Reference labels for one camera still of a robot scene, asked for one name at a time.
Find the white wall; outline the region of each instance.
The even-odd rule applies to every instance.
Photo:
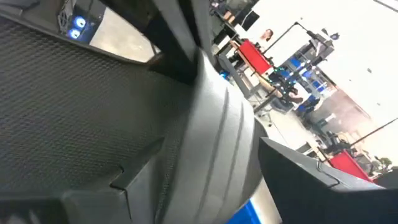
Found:
[[[394,106],[386,103],[393,99],[385,94],[389,88],[381,86],[385,84],[382,80],[390,80],[391,93],[398,81],[394,71],[398,59],[398,13],[373,0],[260,0],[253,10],[260,19],[248,32],[260,35],[271,28],[275,34],[273,41],[295,21],[314,32],[321,28],[331,34],[339,32],[341,37],[335,41],[335,52],[320,67],[376,123],[398,114]],[[269,55],[276,58],[276,64],[281,63],[307,40],[308,36],[297,28],[276,44]]]

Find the blue machine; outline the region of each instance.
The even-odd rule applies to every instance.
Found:
[[[249,200],[235,215],[227,222],[227,224],[261,224],[253,204]]]

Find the red panel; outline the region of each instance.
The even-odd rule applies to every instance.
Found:
[[[330,163],[336,169],[373,183],[365,171],[362,170],[362,168],[346,151],[334,156],[332,159],[330,159]]]
[[[257,50],[257,48],[248,40],[243,42],[243,44],[239,47],[239,50],[242,54],[247,58],[250,62],[251,66],[256,69],[256,72],[262,75],[266,72],[271,65],[267,61],[267,59]]]

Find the blue light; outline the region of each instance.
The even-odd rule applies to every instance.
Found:
[[[75,25],[76,28],[81,30],[86,25],[86,20],[81,16],[76,16],[75,19],[73,20],[73,25]]]
[[[80,31],[77,29],[71,29],[69,30],[69,37],[72,38],[73,40],[76,40],[80,36]]]

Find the mesh grille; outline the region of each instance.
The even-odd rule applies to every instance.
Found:
[[[167,191],[189,87],[0,18],[0,90],[0,190],[74,189],[165,138]]]

